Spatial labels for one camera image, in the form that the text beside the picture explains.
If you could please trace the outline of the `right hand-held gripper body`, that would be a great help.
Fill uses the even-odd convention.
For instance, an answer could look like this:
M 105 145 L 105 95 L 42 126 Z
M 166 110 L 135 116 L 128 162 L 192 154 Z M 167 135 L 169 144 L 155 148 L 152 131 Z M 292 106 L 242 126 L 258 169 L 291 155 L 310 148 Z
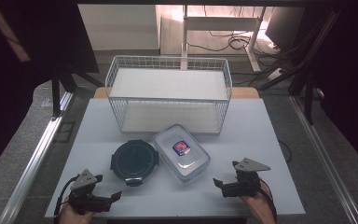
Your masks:
M 259 171 L 269 171 L 270 167 L 258 161 L 244 158 L 236 167 L 235 183 L 227 183 L 221 188 L 224 197 L 251 196 L 254 197 L 260 190 Z

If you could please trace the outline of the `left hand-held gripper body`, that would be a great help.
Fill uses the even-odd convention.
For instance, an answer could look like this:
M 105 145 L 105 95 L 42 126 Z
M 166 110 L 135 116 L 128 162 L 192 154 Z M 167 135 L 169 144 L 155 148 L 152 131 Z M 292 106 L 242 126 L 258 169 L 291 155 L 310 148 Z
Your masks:
M 97 181 L 94 175 L 85 169 L 76 179 L 70 188 L 69 204 L 78 212 L 84 215 L 86 212 L 108 212 L 110 210 L 111 198 L 99 197 L 93 194 Z

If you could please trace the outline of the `round container with teal lid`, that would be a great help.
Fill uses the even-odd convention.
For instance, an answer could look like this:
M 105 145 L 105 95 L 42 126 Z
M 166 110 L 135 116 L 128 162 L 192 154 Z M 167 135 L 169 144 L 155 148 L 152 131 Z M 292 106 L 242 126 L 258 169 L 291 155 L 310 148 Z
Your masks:
M 146 141 L 130 140 L 111 157 L 110 169 L 127 186 L 139 187 L 159 165 L 158 152 Z

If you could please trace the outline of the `white wire rack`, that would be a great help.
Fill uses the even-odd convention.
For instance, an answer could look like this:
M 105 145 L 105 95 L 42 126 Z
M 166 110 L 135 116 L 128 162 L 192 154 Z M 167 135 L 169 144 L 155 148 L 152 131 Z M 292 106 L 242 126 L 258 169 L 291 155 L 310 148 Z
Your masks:
M 123 133 L 158 133 L 173 124 L 219 134 L 232 93 L 221 58 L 116 56 L 105 90 Z

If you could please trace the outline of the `person's left hand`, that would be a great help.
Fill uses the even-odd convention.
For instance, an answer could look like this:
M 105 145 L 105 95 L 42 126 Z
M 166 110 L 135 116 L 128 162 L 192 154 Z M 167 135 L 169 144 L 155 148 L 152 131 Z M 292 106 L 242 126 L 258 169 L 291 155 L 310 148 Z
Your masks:
M 59 224 L 90 224 L 94 215 L 94 212 L 87 212 L 85 215 L 79 215 L 69 203 L 66 203 L 61 209 Z

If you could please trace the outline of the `person's right hand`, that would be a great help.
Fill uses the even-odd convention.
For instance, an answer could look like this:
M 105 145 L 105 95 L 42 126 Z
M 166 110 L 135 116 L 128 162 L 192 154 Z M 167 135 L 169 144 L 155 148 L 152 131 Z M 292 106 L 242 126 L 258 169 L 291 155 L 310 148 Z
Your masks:
M 247 204 L 254 219 L 259 224 L 276 224 L 268 199 L 260 192 L 254 197 L 241 196 L 241 200 Z

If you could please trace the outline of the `clear rectangular container with label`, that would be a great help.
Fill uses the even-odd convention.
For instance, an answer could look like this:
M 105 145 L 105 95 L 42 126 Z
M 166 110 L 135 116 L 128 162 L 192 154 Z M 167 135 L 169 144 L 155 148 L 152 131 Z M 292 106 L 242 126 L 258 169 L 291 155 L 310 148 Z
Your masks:
M 180 124 L 157 133 L 153 143 L 161 158 L 183 183 L 205 171 L 211 160 L 208 152 Z

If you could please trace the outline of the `wooden table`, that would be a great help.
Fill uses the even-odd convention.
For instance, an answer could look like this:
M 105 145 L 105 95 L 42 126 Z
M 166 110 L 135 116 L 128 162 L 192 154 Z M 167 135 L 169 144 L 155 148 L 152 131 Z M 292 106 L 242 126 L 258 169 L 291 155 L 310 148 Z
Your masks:
M 94 98 L 105 99 L 107 97 L 105 87 L 98 88 L 94 93 Z M 258 99 L 259 94 L 255 88 L 252 87 L 233 87 L 232 99 Z

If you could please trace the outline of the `black metal stand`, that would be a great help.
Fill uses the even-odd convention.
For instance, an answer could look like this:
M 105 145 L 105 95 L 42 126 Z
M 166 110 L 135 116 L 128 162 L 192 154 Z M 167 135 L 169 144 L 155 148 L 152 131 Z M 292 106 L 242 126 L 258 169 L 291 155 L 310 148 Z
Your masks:
M 296 66 L 293 66 L 284 72 L 282 75 L 272 79 L 260 87 L 257 87 L 259 91 L 264 91 L 283 82 L 289 77 L 293 77 L 294 79 L 287 91 L 290 96 L 298 96 L 302 90 L 305 90 L 303 115 L 310 125 L 313 124 L 311 112 L 314 88 L 313 74 L 310 68 L 313 59 L 321 48 L 331 28 L 334 26 L 339 14 L 339 9 L 334 7 L 328 8 L 322 18 L 314 25 L 314 28 L 304 39 L 305 43 L 300 44 L 300 46 L 304 48 L 301 61 Z
M 70 63 L 56 67 L 53 70 L 51 79 L 54 119 L 57 119 L 63 111 L 60 98 L 60 86 L 63 86 L 63 88 L 69 93 L 73 93 L 77 88 L 76 82 L 73 78 L 73 74 L 83 78 L 84 80 L 88 81 L 88 83 L 96 87 L 103 86 L 103 83 L 101 81 L 92 77 L 88 73 L 81 71 L 79 68 Z

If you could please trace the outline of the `white power strip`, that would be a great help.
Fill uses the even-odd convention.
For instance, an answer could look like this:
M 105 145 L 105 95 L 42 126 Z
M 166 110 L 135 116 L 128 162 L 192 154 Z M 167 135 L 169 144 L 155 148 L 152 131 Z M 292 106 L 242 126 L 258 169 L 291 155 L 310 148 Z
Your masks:
M 282 68 L 277 68 L 268 76 L 268 80 L 273 80 L 273 79 L 279 77 L 280 75 L 282 75 L 283 73 L 284 73 L 284 70 Z

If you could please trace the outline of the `dark curtain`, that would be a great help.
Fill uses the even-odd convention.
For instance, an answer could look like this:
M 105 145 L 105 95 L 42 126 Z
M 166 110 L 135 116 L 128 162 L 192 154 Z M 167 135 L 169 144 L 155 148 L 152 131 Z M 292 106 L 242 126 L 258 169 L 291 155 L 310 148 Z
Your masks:
M 317 56 L 322 107 L 358 153 L 358 0 L 347 0 Z
M 98 71 L 77 0 L 0 0 L 0 156 L 37 86 Z

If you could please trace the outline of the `white cabinet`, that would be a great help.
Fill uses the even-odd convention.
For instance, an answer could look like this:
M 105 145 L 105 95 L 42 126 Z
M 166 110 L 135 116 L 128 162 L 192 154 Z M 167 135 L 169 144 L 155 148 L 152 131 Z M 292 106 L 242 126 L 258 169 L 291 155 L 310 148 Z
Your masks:
M 94 50 L 159 49 L 160 15 L 155 5 L 79 4 Z

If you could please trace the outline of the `aluminium rail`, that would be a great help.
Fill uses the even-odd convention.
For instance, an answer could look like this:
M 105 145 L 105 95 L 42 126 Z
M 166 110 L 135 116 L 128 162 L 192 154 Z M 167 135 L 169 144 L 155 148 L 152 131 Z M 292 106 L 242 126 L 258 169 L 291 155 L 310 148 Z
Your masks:
M 14 223 L 26 196 L 34 183 L 34 179 L 43 162 L 43 159 L 47 155 L 48 148 L 52 143 L 53 137 L 62 123 L 62 117 L 68 105 L 71 103 L 72 98 L 73 94 L 66 91 L 60 99 L 59 113 L 55 118 L 52 118 L 49 121 L 47 128 L 44 130 L 31 159 L 25 167 L 16 188 L 13 190 L 7 205 L 0 216 L 0 224 Z
M 330 159 L 324 143 L 321 140 L 319 134 L 313 125 L 311 125 L 303 114 L 305 107 L 301 104 L 301 101 L 296 96 L 290 96 L 289 100 L 298 115 L 300 122 L 314 148 L 322 167 L 324 168 L 326 175 L 332 185 L 332 188 L 337 195 L 349 222 L 351 224 L 358 224 L 358 207 L 354 202 L 350 191 L 345 185 L 344 181 L 340 177 L 336 166 Z

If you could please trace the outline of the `white desk frame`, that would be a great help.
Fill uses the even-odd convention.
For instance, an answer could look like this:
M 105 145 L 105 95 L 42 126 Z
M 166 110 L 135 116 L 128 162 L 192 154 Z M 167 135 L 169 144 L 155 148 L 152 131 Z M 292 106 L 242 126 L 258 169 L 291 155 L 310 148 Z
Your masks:
M 248 31 L 251 32 L 252 35 L 249 44 L 245 47 L 246 55 L 253 71 L 259 73 L 261 68 L 255 57 L 255 43 L 266 9 L 266 7 L 262 7 L 260 15 L 256 18 L 189 17 L 187 15 L 187 5 L 183 5 L 183 40 L 181 56 L 187 56 L 188 31 Z

